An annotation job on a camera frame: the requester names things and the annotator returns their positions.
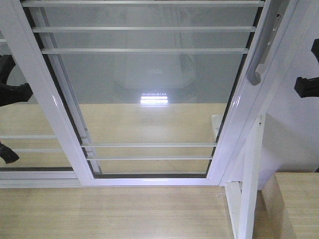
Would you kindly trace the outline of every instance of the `wooden floor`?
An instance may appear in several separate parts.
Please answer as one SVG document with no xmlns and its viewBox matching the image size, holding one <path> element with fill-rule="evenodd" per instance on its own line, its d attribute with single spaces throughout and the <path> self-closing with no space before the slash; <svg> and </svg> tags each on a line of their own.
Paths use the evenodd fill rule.
<svg viewBox="0 0 319 239">
<path fill-rule="evenodd" d="M 254 239 L 269 239 L 261 215 Z M 51 188 L 1 189 L 0 238 L 232 239 L 233 234 L 222 187 Z"/>
</svg>

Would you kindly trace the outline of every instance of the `fluorescent light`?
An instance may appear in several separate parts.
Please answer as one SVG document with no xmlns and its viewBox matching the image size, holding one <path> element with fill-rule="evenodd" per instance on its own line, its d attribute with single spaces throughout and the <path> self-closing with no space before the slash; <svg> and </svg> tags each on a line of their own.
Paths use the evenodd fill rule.
<svg viewBox="0 0 319 239">
<path fill-rule="evenodd" d="M 141 100 L 167 100 L 167 96 L 141 96 Z"/>
<path fill-rule="evenodd" d="M 158 103 L 164 103 L 167 104 L 168 100 L 141 100 L 141 104 L 158 104 Z"/>
<path fill-rule="evenodd" d="M 165 93 L 148 93 L 148 94 L 142 94 L 140 103 L 143 105 L 151 104 L 151 105 L 157 105 L 157 104 L 167 104 L 168 103 L 168 97 Z"/>
</svg>

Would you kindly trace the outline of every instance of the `wooden panel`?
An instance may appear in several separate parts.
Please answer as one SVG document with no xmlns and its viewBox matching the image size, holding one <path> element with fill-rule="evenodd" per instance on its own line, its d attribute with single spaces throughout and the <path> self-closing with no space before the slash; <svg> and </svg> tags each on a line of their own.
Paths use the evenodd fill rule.
<svg viewBox="0 0 319 239">
<path fill-rule="evenodd" d="M 220 187 L 1 189 L 1 239 L 232 239 Z"/>
<path fill-rule="evenodd" d="M 276 173 L 276 179 L 297 238 L 317 239 L 319 174 Z"/>
<path fill-rule="evenodd" d="M 263 189 L 275 238 L 317 239 L 319 174 L 276 173 Z"/>
<path fill-rule="evenodd" d="M 275 239 L 296 239 L 276 177 L 273 175 L 262 190 Z"/>
</svg>

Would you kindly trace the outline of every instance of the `white horizontal bar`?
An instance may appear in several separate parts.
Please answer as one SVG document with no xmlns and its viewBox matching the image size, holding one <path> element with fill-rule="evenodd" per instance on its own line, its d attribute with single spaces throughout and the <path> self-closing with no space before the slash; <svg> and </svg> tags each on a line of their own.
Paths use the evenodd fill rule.
<svg viewBox="0 0 319 239">
<path fill-rule="evenodd" d="M 15 148 L 15 153 L 61 153 L 61 148 Z"/>
<path fill-rule="evenodd" d="M 42 54 L 247 54 L 247 48 L 185 48 L 185 49 L 124 49 L 124 48 L 44 48 Z"/>
<path fill-rule="evenodd" d="M 23 7 L 101 7 L 108 5 L 178 5 L 209 7 L 263 7 L 263 1 L 87 1 L 87 0 L 26 0 Z"/>
<path fill-rule="evenodd" d="M 82 148 L 216 147 L 216 143 L 83 143 Z"/>
<path fill-rule="evenodd" d="M 87 157 L 87 160 L 211 160 L 212 156 Z"/>
<path fill-rule="evenodd" d="M 255 32 L 254 26 L 47 26 L 33 27 L 35 33 L 44 32 L 95 32 L 108 30 L 122 31 L 179 31 L 179 32 Z"/>
<path fill-rule="evenodd" d="M 55 135 L 0 135 L 0 139 L 55 139 Z"/>
</svg>

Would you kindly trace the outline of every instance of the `glass pane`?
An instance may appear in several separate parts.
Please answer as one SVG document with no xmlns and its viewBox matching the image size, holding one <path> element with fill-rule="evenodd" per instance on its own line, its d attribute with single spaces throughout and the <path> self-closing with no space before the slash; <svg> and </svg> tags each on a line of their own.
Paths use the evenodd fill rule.
<svg viewBox="0 0 319 239">
<path fill-rule="evenodd" d="M 105 174 L 125 173 L 140 174 L 205 174 L 209 160 L 119 160 L 101 161 L 101 168 Z"/>
<path fill-rule="evenodd" d="M 1 87 L 19 86 L 26 80 L 19 68 L 14 66 L 7 83 Z M 70 163 L 55 138 L 54 133 L 34 96 L 27 102 L 17 102 L 0 107 L 0 141 L 13 150 L 19 157 L 17 161 L 6 164 L 0 160 L 0 168 L 46 168 L 70 167 Z"/>
<path fill-rule="evenodd" d="M 215 104 L 227 103 L 241 57 L 63 55 L 63 62 L 81 104 L 137 104 L 143 93 L 165 93 L 171 104 Z"/>
<path fill-rule="evenodd" d="M 251 26 L 256 7 L 47 7 L 51 26 Z"/>
<path fill-rule="evenodd" d="M 246 48 L 251 34 L 229 29 L 251 27 L 257 10 L 150 4 L 46 7 L 42 14 L 48 18 L 47 25 L 35 22 L 53 27 L 113 27 L 40 33 L 44 43 L 54 39 L 56 48 L 121 51 L 61 54 L 94 143 L 213 143 L 243 58 L 243 52 L 234 50 Z M 227 54 L 215 54 L 220 48 Z M 207 159 L 126 159 L 209 158 L 212 151 L 212 147 L 96 148 L 95 157 L 125 160 L 92 162 L 100 165 L 103 174 L 204 175 L 210 163 Z"/>
</svg>

